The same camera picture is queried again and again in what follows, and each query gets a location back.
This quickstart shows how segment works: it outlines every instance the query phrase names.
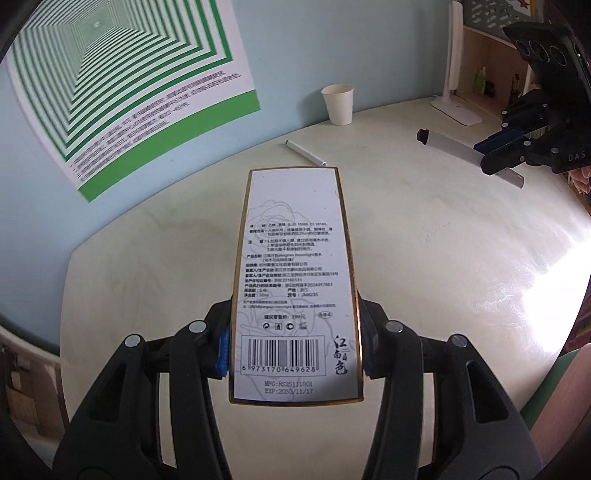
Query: white marker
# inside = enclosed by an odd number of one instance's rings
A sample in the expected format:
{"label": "white marker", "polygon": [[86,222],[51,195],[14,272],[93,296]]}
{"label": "white marker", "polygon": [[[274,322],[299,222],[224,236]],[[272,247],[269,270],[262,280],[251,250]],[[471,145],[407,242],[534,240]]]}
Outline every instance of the white marker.
{"label": "white marker", "polygon": [[[436,148],[442,152],[453,155],[454,157],[461,158],[462,160],[467,161],[478,168],[480,168],[480,164],[484,158],[484,154],[474,150],[473,148],[467,147],[463,143],[456,142],[445,135],[438,134],[437,132],[419,130],[417,140],[419,140],[419,142],[421,142],[423,145]],[[525,179],[515,170],[511,170],[510,168],[504,168],[500,172],[495,173],[495,175],[519,189],[522,189],[525,183]]]}
{"label": "white marker", "polygon": [[291,140],[288,140],[287,142],[285,142],[285,144],[288,148],[292,149],[296,153],[299,153],[302,157],[307,158],[313,164],[318,165],[319,167],[327,166],[327,163],[324,160],[322,160],[321,158],[318,158],[312,152],[306,150],[305,148],[299,146],[298,144],[293,143]]}

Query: white cup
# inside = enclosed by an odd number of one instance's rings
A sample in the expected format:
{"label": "white cup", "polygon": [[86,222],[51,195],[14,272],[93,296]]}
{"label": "white cup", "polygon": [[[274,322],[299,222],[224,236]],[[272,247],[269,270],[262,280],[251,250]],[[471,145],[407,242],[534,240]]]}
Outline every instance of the white cup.
{"label": "white cup", "polygon": [[322,95],[329,111],[330,123],[343,127],[353,121],[352,85],[329,85],[322,89]]}

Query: cup rim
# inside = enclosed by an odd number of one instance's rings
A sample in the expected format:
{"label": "cup rim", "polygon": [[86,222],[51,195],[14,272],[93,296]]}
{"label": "cup rim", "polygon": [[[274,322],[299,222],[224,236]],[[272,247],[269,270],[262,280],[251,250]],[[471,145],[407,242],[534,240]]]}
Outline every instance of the cup rim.
{"label": "cup rim", "polygon": [[350,93],[355,90],[353,85],[347,83],[335,83],[334,85],[328,85],[322,89],[322,95],[343,95]]}

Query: silver screw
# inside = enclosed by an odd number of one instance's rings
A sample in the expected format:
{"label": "silver screw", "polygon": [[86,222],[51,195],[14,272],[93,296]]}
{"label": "silver screw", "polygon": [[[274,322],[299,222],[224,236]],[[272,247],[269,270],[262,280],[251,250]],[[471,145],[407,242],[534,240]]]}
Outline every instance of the silver screw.
{"label": "silver screw", "polygon": [[202,320],[197,320],[196,322],[193,322],[191,325],[189,325],[189,332],[201,333],[204,332],[206,328],[207,323]]}
{"label": "silver screw", "polygon": [[125,339],[125,346],[128,346],[129,348],[133,348],[134,346],[138,346],[139,343],[142,341],[142,339],[139,337],[139,335],[129,335],[126,339]]}
{"label": "silver screw", "polygon": [[396,320],[390,320],[386,324],[386,330],[392,333],[400,333],[404,330],[404,325]]}
{"label": "silver screw", "polygon": [[458,334],[452,336],[452,343],[455,346],[458,346],[460,348],[464,348],[464,347],[468,346],[468,339],[458,333]]}

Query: white table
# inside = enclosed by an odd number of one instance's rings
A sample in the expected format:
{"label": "white table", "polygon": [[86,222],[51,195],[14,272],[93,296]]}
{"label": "white table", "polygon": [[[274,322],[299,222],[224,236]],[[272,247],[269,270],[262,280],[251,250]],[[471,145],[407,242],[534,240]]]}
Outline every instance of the white table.
{"label": "white table", "polygon": [[[473,145],[498,121],[462,127],[427,99],[357,113],[348,127],[314,125],[172,185],[82,244],[61,319],[69,414],[126,335],[173,335],[230,297],[248,171],[309,164],[287,138],[339,168],[361,295],[419,335],[465,334],[521,408],[579,309],[591,219],[548,169],[518,168],[518,190],[424,147],[419,128]],[[210,386],[236,480],[361,477],[382,381],[367,380],[359,404],[291,409],[230,405],[227,380]],[[433,428],[429,383],[426,391],[423,462]]]}

